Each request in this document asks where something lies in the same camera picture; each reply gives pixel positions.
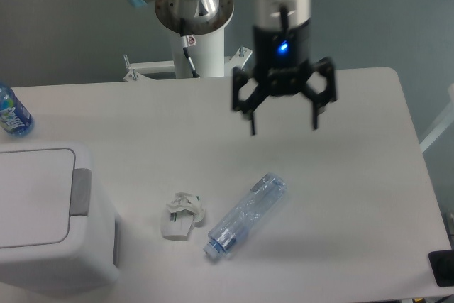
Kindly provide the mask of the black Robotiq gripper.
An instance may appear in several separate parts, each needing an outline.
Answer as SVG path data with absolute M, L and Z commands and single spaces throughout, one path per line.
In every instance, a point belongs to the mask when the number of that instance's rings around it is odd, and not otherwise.
M 252 70 L 233 68 L 232 110 L 241 112 L 250 122 L 250 134 L 256 134 L 255 110 L 267 97 L 293 96 L 302 93 L 312 108 L 312 127 L 319 127 L 319 114 L 330 102 L 337 101 L 336 70 L 333 60 L 324 57 L 318 62 L 309 62 L 310 22 L 290 28 L 265 30 L 255 26 L 255 66 Z M 318 73 L 326 81 L 323 91 L 317 92 L 309 79 Z M 251 80 L 257 83 L 248 98 L 240 97 L 240 90 Z

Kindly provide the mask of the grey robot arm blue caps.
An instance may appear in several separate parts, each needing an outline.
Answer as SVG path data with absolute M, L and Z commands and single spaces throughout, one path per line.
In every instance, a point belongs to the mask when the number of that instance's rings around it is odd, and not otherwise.
M 224 32 L 233 17 L 233 0 L 128 0 L 153 4 L 170 36 L 172 61 L 127 64 L 127 78 L 138 73 L 173 71 L 178 79 L 232 77 L 231 107 L 249 121 L 268 97 L 304 95 L 317 120 L 338 98 L 335 67 L 325 57 L 309 60 L 311 0 L 253 0 L 251 52 L 224 54 Z

